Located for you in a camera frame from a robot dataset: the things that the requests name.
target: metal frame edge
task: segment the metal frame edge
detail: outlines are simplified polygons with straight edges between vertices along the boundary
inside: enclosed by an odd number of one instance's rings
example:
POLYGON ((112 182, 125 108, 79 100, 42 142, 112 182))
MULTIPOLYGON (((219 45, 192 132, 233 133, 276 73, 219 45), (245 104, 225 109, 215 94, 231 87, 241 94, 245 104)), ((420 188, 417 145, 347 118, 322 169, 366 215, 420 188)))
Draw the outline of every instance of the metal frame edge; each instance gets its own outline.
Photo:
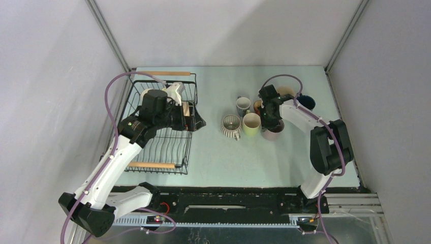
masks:
POLYGON ((115 40, 114 35, 112 34, 111 29, 108 26, 108 23, 105 20, 105 17, 103 17, 103 14, 100 11, 98 4, 96 3, 96 0, 85 0, 85 2, 87 3, 88 8, 90 9, 91 13, 93 14, 97 24, 100 27, 100 30, 102 31, 103 35, 105 36, 106 41, 108 42, 109 46, 111 47, 112 51, 114 52, 115 56, 117 57, 122 68, 124 69, 125 72, 128 72, 130 70, 130 67, 127 64, 127 61, 126 61, 123 53, 121 52, 120 47, 119 47, 117 41, 115 40))
POLYGON ((357 22, 361 18, 362 14, 364 13, 364 10, 366 9, 368 3, 370 0, 361 0, 358 7, 356 8, 355 13, 352 16, 352 19, 350 20, 349 24, 347 25, 346 30, 344 31, 340 41, 337 44, 337 47, 335 48, 334 52, 332 53, 331 58, 328 61, 328 64, 325 67, 325 72, 329 73, 332 69, 332 66, 334 65, 338 55, 340 54, 341 50, 343 49, 345 43, 350 37, 350 34, 352 33, 353 29, 355 28, 357 22))

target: wire dish rack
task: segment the wire dish rack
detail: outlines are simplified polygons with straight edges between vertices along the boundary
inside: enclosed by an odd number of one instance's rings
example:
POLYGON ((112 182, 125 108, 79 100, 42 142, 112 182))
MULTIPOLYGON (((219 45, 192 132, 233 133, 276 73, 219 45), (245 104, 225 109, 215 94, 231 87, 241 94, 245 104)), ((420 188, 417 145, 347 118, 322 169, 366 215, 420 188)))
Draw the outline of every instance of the wire dish rack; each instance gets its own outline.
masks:
MULTIPOLYGON (((182 82, 184 91, 181 94, 183 102, 187 101, 189 106, 196 106, 198 103, 198 92, 195 81, 168 80, 168 84, 182 82)), ((163 89, 163 85, 154 80, 136 80, 132 82, 124 106, 121 119, 125 119, 132 114, 139 104, 141 93, 148 88, 163 89)), ((188 174, 190 145, 192 142, 191 131, 174 131, 171 128, 164 128, 157 131, 155 138, 148 141, 144 149, 132 160, 132 162, 157 163, 160 167, 130 167, 125 171, 149 172, 149 173, 168 173, 168 174, 188 174), (164 166, 174 164, 174 168, 164 168, 164 166)))

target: ribbed ceramic mug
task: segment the ribbed ceramic mug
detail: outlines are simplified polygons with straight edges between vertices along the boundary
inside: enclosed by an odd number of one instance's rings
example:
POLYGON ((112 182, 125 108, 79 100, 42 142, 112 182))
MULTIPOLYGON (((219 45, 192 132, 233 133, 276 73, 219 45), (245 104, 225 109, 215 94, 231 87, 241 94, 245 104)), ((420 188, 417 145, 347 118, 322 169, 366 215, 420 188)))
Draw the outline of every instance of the ribbed ceramic mug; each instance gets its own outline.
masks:
POLYGON ((241 119, 233 114, 225 116, 222 120, 223 135, 239 140, 241 138, 241 119))

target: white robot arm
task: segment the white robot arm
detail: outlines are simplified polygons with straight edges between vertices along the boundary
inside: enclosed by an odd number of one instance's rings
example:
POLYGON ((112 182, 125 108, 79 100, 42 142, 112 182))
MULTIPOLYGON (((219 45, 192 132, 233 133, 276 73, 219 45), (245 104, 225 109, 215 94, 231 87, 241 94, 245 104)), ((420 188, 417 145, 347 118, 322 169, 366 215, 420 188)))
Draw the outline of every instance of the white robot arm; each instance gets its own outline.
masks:
POLYGON ((321 117, 316 120, 316 117, 311 116, 313 114, 310 110, 299 103, 295 105, 291 95, 278 94, 273 85, 263 87, 259 96, 262 98, 262 107, 259 110, 263 127, 274 128, 280 119, 284 119, 302 130, 310 139, 310 162, 313 167, 300 186, 300 193, 307 204, 315 202, 329 178, 334 173, 339 174, 342 168, 340 155, 336 146, 329 144, 332 138, 323 124, 326 124, 336 137, 344 162, 350 162, 354 158, 345 123, 340 119, 328 121, 321 117))
POLYGON ((63 193, 59 198, 65 213, 72 212, 72 221, 99 237, 125 214, 141 207, 158 205, 154 196, 159 190, 146 182, 113 197, 109 197, 109 193, 129 162, 156 136, 157 130, 196 131, 206 125, 194 106, 189 107, 193 111, 183 110, 180 96, 183 90, 184 85, 175 82, 165 90, 146 89, 142 93, 141 105, 118 125, 115 154, 110 154, 114 140, 84 184, 74 194, 63 193), (109 163, 100 172, 108 158, 109 163))

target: cup rim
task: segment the cup rim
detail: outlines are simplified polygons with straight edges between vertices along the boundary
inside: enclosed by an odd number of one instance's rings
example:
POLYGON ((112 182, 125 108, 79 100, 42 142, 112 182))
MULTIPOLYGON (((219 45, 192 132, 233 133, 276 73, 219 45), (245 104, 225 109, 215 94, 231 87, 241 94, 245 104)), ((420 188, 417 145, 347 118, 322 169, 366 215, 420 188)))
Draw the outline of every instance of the cup rim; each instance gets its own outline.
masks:
POLYGON ((235 114, 228 114, 228 115, 226 115, 226 116, 224 116, 223 117, 223 119, 222 119, 222 127, 223 127, 223 129, 224 130, 227 130, 227 131, 237 131, 238 129, 240 129, 241 128, 241 119, 237 116, 237 115, 235 115, 235 114), (228 116, 235 116, 238 120, 239 120, 239 126, 238 126, 238 128, 236 128, 235 130, 229 130, 228 128, 226 128, 225 127, 225 124, 223 123, 223 121, 226 119, 226 117, 228 117, 228 116))
POLYGON ((269 132, 272 132, 272 133, 275 133, 275 134, 283 132, 283 130, 284 130, 284 122, 283 122, 283 121, 280 121, 280 124, 281 124, 281 126, 282 126, 282 128, 281 128, 281 130, 280 130, 280 131, 278 131, 278 132, 274 132, 274 131, 271 131, 270 129, 268 129, 268 131, 269 131, 269 132))
POLYGON ((260 125, 262 124, 262 123, 261 123, 261 121, 260 121, 260 116, 259 116, 258 114, 256 114, 256 113, 252 113, 252 112, 250 112, 250 113, 248 113, 248 114, 244 115, 244 118, 242 118, 242 123, 244 124, 244 126, 246 126, 246 127, 250 128, 250 129, 256 129, 256 128, 259 128, 259 127, 260 127, 260 125), (245 124, 245 117, 247 117, 247 115, 249 115, 249 114, 251 114, 250 116, 253 116, 253 117, 255 117, 256 119, 258 119, 259 124, 258 124, 256 127, 250 127, 250 126, 248 126, 248 125, 246 125, 246 124, 245 124))
POLYGON ((251 106, 251 104, 252 104, 252 101, 250 101, 250 99, 248 99, 248 98, 246 98, 246 97, 240 97, 240 98, 238 98, 238 99, 236 99, 236 106, 238 107, 238 108, 240 108, 240 109, 247 109, 247 108, 250 108, 250 106, 251 106), (248 105, 247 106, 245 106, 245 107, 240 107, 239 105, 238 105, 238 100, 239 99, 247 99, 247 101, 248 101, 248 105))

